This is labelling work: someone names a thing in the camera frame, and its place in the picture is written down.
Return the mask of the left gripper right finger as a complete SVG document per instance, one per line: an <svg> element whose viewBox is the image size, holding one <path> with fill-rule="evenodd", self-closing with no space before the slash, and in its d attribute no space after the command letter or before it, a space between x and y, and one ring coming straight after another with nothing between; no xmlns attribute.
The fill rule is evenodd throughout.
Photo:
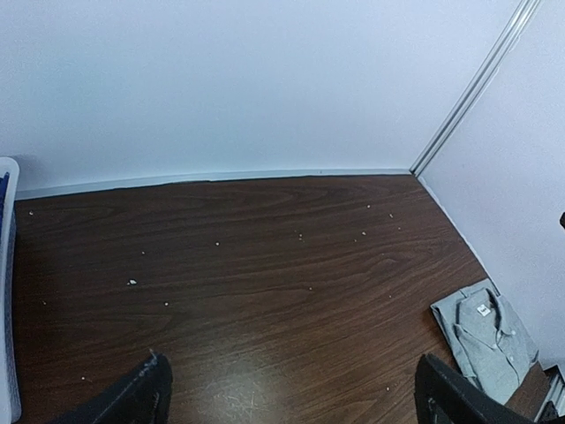
<svg viewBox="0 0 565 424"><path fill-rule="evenodd" d="M532 423L492 400L433 354L418 361L414 400L418 423L433 423L437 408L451 423Z"/></svg>

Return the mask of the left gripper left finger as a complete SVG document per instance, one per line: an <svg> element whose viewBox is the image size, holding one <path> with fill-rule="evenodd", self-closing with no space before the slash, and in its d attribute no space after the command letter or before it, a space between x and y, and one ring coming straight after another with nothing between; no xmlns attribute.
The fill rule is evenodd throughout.
<svg viewBox="0 0 565 424"><path fill-rule="evenodd" d="M54 423L166 423L169 421L172 370L168 358L152 352L99 395Z"/></svg>

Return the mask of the grey long sleeve shirt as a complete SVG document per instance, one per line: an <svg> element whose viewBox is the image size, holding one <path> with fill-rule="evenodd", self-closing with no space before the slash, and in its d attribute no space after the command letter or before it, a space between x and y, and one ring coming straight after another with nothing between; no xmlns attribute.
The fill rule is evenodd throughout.
<svg viewBox="0 0 565 424"><path fill-rule="evenodd" d="M463 377L506 404L539 357L509 301L486 278L436 301L431 310Z"/></svg>

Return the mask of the white plastic basket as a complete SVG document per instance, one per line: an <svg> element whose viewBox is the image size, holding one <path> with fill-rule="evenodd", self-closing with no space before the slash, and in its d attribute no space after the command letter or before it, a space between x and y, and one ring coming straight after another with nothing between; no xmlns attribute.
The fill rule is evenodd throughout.
<svg viewBox="0 0 565 424"><path fill-rule="evenodd" d="M21 401L14 355L12 323L12 277L16 241L15 198L19 165L1 158L1 422L15 423L21 417Z"/></svg>

